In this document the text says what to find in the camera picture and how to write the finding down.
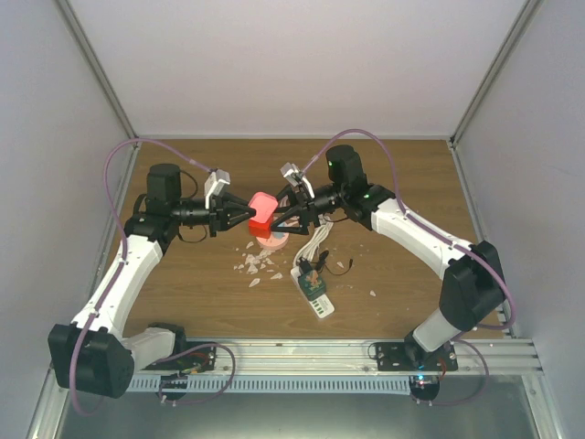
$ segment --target perforated metal strip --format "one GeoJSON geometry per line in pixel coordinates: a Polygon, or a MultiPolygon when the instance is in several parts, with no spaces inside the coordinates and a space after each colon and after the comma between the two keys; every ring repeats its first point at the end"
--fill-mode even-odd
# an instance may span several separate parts
{"type": "MultiPolygon", "coordinates": [[[[221,389],[227,377],[191,375],[177,380],[186,389],[165,389],[177,392],[214,392],[221,389]]],[[[158,391],[160,376],[136,375],[127,391],[158,391]]],[[[227,390],[232,393],[382,393],[410,394],[408,377],[262,377],[236,376],[227,390]]]]}

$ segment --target power strip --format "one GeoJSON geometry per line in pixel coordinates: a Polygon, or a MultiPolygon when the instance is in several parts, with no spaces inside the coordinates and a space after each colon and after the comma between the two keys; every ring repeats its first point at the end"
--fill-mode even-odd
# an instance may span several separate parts
{"type": "Polygon", "coordinates": [[[335,307],[327,297],[327,294],[321,294],[314,300],[308,300],[307,296],[304,295],[303,290],[299,286],[299,277],[301,276],[301,267],[294,267],[291,270],[291,279],[296,285],[296,289],[299,290],[299,293],[303,295],[303,297],[307,300],[311,308],[313,309],[314,313],[317,315],[318,318],[325,318],[330,316],[335,311],[335,307]]]}

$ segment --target wood grain surface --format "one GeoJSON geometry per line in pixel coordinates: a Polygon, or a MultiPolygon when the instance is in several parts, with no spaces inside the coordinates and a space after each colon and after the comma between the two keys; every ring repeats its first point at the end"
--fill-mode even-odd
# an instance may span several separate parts
{"type": "MultiPolygon", "coordinates": [[[[257,191],[276,194],[285,180],[279,169],[286,162],[304,164],[324,144],[323,140],[173,140],[169,144],[210,167],[227,170],[229,191],[250,198],[257,191]]],[[[347,140],[361,154],[371,182],[392,189],[386,157],[373,142],[347,140]]],[[[402,196],[411,209],[444,230],[475,241],[472,223],[447,145],[442,141],[386,141],[394,155],[402,196]]],[[[122,220],[130,218],[136,197],[145,192],[151,165],[177,163],[199,181],[199,195],[207,175],[166,150],[143,145],[129,187],[122,220]]],[[[319,160],[308,177],[314,187],[328,183],[326,162],[319,160]]],[[[193,183],[183,179],[183,192],[193,183]]],[[[343,218],[336,212],[333,219],[343,218]]],[[[183,230],[186,240],[203,236],[201,227],[183,230]]],[[[422,322],[438,305],[441,282],[432,270],[394,241],[367,231],[359,224],[335,224],[323,247],[330,251],[329,265],[341,262],[353,269],[346,275],[324,272],[327,294],[335,312],[324,320],[313,310],[289,277],[294,254],[307,242],[292,236],[271,259],[275,265],[246,274],[234,270],[244,263],[243,253],[259,254],[261,248],[249,235],[247,223],[217,238],[198,244],[175,240],[154,269],[128,318],[125,336],[134,335],[152,322],[185,327],[191,337],[338,337],[400,338],[422,322]],[[254,245],[246,250],[249,242],[254,245]],[[267,273],[272,268],[274,273],[267,273]],[[271,280],[282,273],[281,280],[271,280]],[[252,279],[260,283],[248,287],[252,279]]],[[[495,315],[486,321],[497,323],[495,315]]],[[[477,331],[472,337],[501,337],[477,331]]]]}

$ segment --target robotic arm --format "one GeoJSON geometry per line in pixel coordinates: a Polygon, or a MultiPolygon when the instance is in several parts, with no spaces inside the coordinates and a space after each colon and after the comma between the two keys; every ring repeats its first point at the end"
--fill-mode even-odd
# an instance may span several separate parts
{"type": "Polygon", "coordinates": [[[406,335],[399,352],[393,355],[407,359],[407,369],[435,370],[437,356],[449,353],[450,347],[444,345],[461,332],[472,330],[505,300],[492,275],[457,247],[481,257],[503,278],[497,250],[487,241],[473,245],[456,238],[408,208],[403,213],[392,191],[367,182],[361,159],[352,146],[335,146],[326,152],[326,158],[332,184],[317,189],[311,187],[297,166],[287,164],[281,169],[290,186],[277,199],[288,197],[290,207],[272,223],[271,229],[282,230],[280,225],[285,220],[297,216],[299,226],[287,231],[307,234],[310,222],[319,226],[320,215],[342,209],[351,220],[391,238],[429,265],[442,279],[439,307],[406,335]],[[417,222],[435,233],[424,230],[417,222]]]}
{"type": "Polygon", "coordinates": [[[90,301],[70,325],[55,325],[48,336],[57,381],[63,388],[69,387],[69,365],[81,329],[96,314],[77,359],[76,385],[80,391],[119,398],[135,371],[186,350],[181,327],[153,324],[142,334],[122,337],[136,296],[180,226],[207,225],[210,235],[216,236],[218,231],[229,230],[256,213],[246,200],[226,191],[229,174],[222,170],[211,172],[204,198],[181,198],[180,169],[176,165],[152,166],[146,184],[147,193],[138,199],[144,200],[145,211],[135,206],[124,227],[128,254],[113,288],[98,305],[121,262],[122,245],[90,301]]]}

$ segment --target white cable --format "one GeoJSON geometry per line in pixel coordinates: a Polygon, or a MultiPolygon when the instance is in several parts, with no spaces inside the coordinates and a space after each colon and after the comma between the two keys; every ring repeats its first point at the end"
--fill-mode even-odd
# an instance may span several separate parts
{"type": "Polygon", "coordinates": [[[299,259],[304,258],[307,261],[312,261],[314,254],[319,251],[319,245],[325,241],[329,232],[333,228],[333,222],[325,221],[323,216],[319,216],[321,226],[317,227],[313,232],[313,237],[296,253],[292,260],[292,267],[299,265],[299,259]]]}

